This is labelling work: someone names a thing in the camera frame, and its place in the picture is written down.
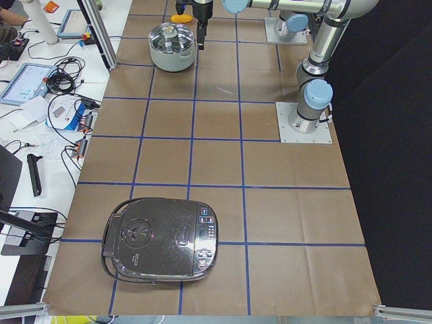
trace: yellow object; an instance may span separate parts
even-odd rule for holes
[[[89,316],[92,320],[96,321],[96,316]],[[51,324],[87,324],[92,321],[87,316],[53,316],[51,317]]]
[[[171,17],[171,22],[176,24],[185,24],[186,22],[191,22],[193,17],[191,15],[174,15]]]

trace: white paper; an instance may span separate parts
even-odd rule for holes
[[[11,123],[22,130],[32,122],[41,123],[46,120],[48,114],[48,102],[41,96],[34,97],[20,105],[23,110],[11,119]]]

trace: control panel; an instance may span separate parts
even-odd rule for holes
[[[193,273],[200,273],[209,268],[216,259],[217,220],[208,206],[198,204],[195,233]]]

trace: blue cap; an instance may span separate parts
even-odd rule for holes
[[[304,99],[315,110],[326,108],[333,98],[333,89],[325,80],[315,79],[306,85]]]
[[[231,14],[238,14],[248,7],[249,0],[222,0],[222,5]]]
[[[294,16],[291,16],[286,21],[286,26],[288,27],[288,30],[291,32],[301,32],[302,30],[305,30],[306,27],[309,24],[308,16],[298,13]]]

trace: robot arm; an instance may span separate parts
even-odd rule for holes
[[[309,57],[303,61],[307,74],[323,76],[328,63],[351,19],[370,12],[379,0],[222,0],[225,9],[233,14],[247,7],[267,10],[290,10],[325,15]]]
[[[296,77],[300,97],[296,110],[288,118],[291,128],[311,134],[320,122],[319,116],[330,104],[333,90],[324,81],[333,55],[351,19],[370,12],[379,0],[222,0],[233,14],[247,7],[293,11],[324,16],[324,21],[309,56],[298,66]]]
[[[196,27],[198,49],[204,49],[207,23],[213,15],[213,0],[176,0],[175,9],[177,10],[177,14],[182,15],[187,5],[192,6],[192,14],[198,20]]]

